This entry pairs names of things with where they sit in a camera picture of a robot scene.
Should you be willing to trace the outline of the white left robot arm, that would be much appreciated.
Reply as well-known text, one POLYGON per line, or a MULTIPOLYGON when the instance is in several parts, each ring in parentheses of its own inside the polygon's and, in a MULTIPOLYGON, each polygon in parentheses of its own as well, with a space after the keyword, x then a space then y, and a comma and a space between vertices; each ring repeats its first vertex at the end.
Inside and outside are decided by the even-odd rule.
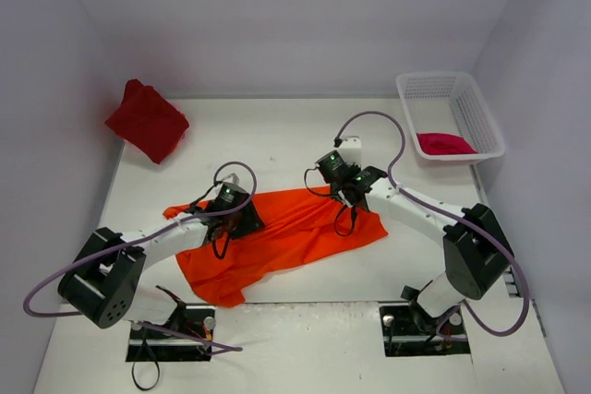
POLYGON ((181 309, 186 304, 160 284, 140 282, 143 271, 181 252, 213 245, 223 238, 224 257, 229 242, 265 227, 248 192, 222 182, 217 196, 202 208, 197 200, 173 217, 169 229, 116 233, 106 227, 93 232, 76 260, 139 239, 139 245, 97 257, 68 271, 58 284, 59 295, 97 327, 110 328, 121 320, 147 322, 162 337, 176 337, 184 328, 181 309))

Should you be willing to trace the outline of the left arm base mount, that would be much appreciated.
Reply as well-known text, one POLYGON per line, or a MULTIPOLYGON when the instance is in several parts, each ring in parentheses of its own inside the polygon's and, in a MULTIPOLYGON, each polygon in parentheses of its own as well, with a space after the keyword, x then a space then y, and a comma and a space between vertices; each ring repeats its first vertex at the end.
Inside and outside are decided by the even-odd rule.
MULTIPOLYGON (((176 303, 172 318, 163 324, 171 329, 203 340, 213 339, 215 328, 215 309, 209 305, 187 304, 176 294, 161 285, 156 288, 176 303)), ((201 342, 185 340, 169 333, 140 328, 129 332, 126 361, 134 362, 209 362, 211 346, 201 342)))

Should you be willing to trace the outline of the orange t shirt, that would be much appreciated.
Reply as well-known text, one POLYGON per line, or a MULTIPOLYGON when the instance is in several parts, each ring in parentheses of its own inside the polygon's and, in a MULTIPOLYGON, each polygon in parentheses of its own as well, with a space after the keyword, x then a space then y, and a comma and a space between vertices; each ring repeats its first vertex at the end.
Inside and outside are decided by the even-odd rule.
POLYGON ((388 236, 375 213, 352 210, 304 188, 257 194, 253 204, 264 228, 229 242, 223 259, 211 245, 190 249, 175 260, 192 292, 225 308, 245 302, 244 290, 266 275, 355 250, 388 236))

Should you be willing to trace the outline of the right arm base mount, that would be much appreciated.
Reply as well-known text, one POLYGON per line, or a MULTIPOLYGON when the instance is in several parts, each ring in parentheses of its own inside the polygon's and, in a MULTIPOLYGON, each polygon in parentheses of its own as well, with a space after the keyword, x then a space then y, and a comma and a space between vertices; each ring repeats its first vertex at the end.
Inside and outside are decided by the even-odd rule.
POLYGON ((404 286, 401 302, 379 306, 384 355, 439 357, 468 355, 470 345, 463 318, 456 312, 442 326, 443 316, 431 318, 417 304, 419 290, 404 286))

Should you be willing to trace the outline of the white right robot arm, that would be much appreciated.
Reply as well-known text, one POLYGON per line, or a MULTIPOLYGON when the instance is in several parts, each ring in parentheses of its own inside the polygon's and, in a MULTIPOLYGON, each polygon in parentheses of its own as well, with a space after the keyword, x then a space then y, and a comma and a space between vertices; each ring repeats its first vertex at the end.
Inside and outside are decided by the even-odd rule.
POLYGON ((442 247, 444 271, 410 296, 408 318, 420 331, 438 325, 442 315, 463 300, 480 300, 509 267, 505 255, 489 240, 508 242, 492 211, 448 205, 402 185, 386 172, 346 162, 336 150, 316 161, 330 197, 351 209, 392 219, 425 235, 442 247))

